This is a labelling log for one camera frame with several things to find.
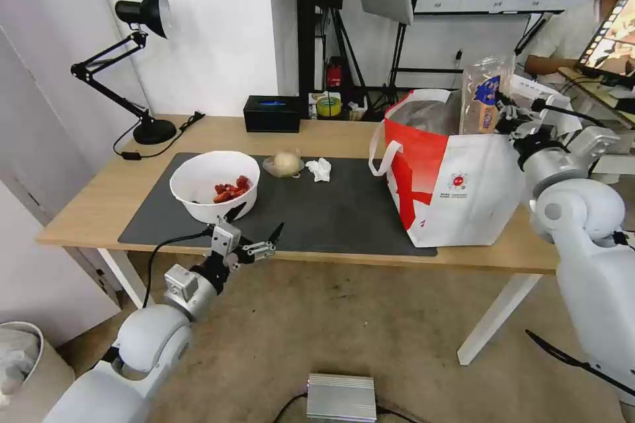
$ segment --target metal box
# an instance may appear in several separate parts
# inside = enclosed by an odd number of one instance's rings
[[[369,377],[309,375],[306,416],[316,421],[375,422],[375,384]]]

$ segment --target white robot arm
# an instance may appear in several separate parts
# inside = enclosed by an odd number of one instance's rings
[[[71,385],[44,423],[145,422],[152,397],[190,344],[191,323],[203,316],[240,264],[275,253],[281,231],[282,224],[267,241],[251,243],[227,222],[210,227],[207,259],[190,270],[176,264],[165,273],[165,304],[134,311],[108,352]]]
[[[588,179],[589,168],[619,138],[591,126],[564,147],[542,127],[544,114],[525,113],[521,125],[517,117],[499,125],[508,134],[513,129],[509,135],[532,196],[532,224],[558,249],[558,286],[589,362],[528,334],[562,362],[611,383],[624,419],[635,422],[635,250],[615,239],[624,237],[624,201],[611,187]]]

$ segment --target beige carpet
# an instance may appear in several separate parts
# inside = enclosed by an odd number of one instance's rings
[[[143,266],[147,255],[131,258]],[[160,256],[157,290],[176,259]],[[430,423],[620,422],[608,386],[548,357],[524,333],[532,329],[582,357],[551,276],[471,365],[458,364],[456,350],[507,278],[281,261],[243,267],[194,327],[151,421],[269,423],[305,389],[309,372],[322,371],[373,376],[382,402]],[[63,356],[85,371],[131,310],[127,303],[124,313],[65,345]],[[304,421],[299,401],[281,423]]]

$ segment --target monitor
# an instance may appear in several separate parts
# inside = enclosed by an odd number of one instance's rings
[[[578,60],[583,71],[635,83],[635,0],[618,0]]]

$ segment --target bag handle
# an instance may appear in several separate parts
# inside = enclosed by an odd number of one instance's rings
[[[379,165],[379,169],[375,169],[375,164],[372,161],[375,158],[375,152],[377,151],[377,145],[379,144],[379,133],[383,128],[384,121],[381,121],[375,129],[375,133],[372,135],[368,150],[368,167],[374,176],[382,176],[388,172],[388,169],[392,165],[392,160],[395,158],[395,154],[398,151],[403,150],[403,147],[399,142],[391,141],[386,148],[386,152],[384,153],[382,163]]]

